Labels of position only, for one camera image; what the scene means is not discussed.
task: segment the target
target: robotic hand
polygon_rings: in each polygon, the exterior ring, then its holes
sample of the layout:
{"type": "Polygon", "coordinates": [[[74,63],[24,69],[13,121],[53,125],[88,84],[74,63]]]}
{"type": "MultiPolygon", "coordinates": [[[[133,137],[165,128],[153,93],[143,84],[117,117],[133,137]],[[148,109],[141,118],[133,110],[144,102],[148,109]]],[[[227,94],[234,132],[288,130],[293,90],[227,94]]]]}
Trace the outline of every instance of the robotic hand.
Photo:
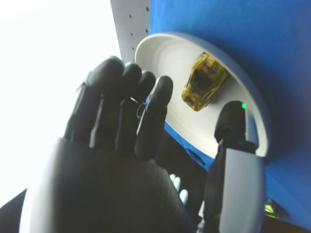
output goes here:
{"type": "Polygon", "coordinates": [[[28,189],[21,233],[194,232],[168,173],[148,162],[163,134],[173,82],[116,57],[81,86],[42,182],[28,189]]]}

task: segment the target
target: car's rear window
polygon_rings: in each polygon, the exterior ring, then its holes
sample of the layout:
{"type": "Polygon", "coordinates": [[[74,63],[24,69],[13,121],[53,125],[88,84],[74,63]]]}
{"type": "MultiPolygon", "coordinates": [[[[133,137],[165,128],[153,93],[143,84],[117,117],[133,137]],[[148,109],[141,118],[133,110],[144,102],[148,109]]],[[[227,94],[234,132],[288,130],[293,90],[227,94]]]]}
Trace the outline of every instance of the car's rear window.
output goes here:
{"type": "Polygon", "coordinates": [[[193,75],[193,82],[199,88],[206,90],[213,85],[210,77],[201,69],[196,69],[193,75]]]}

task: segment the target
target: gray perforated panel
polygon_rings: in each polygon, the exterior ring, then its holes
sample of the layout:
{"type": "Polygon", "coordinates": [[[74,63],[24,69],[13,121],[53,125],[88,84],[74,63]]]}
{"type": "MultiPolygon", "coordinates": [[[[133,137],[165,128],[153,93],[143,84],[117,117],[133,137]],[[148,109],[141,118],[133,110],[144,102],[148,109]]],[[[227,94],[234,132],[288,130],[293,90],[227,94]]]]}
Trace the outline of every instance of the gray perforated panel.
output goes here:
{"type": "Polygon", "coordinates": [[[149,0],[111,0],[122,60],[132,62],[139,42],[149,33],[149,0]]]}

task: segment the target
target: yellow toy car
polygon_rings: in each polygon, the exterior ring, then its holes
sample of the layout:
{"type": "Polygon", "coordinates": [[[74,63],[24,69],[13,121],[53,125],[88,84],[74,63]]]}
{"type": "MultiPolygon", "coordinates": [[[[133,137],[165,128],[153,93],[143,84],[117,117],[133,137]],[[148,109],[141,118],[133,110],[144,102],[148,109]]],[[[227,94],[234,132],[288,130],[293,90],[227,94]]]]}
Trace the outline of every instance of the yellow toy car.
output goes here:
{"type": "Polygon", "coordinates": [[[228,71],[221,64],[203,52],[192,67],[181,97],[193,110],[199,111],[208,105],[228,76],[228,71]]]}

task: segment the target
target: blue surface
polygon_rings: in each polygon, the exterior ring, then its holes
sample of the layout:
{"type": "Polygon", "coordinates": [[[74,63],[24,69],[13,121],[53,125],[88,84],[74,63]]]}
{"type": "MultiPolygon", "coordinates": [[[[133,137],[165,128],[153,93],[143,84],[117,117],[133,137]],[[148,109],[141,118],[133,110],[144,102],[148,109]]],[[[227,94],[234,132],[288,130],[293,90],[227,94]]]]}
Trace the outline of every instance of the blue surface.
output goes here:
{"type": "MultiPolygon", "coordinates": [[[[151,0],[150,32],[182,32],[235,59],[261,90],[272,122],[267,196],[284,220],[311,229],[311,1],[151,0]]],[[[185,148],[193,147],[169,125],[185,148]]],[[[211,158],[202,156],[207,166],[211,158]]]]}

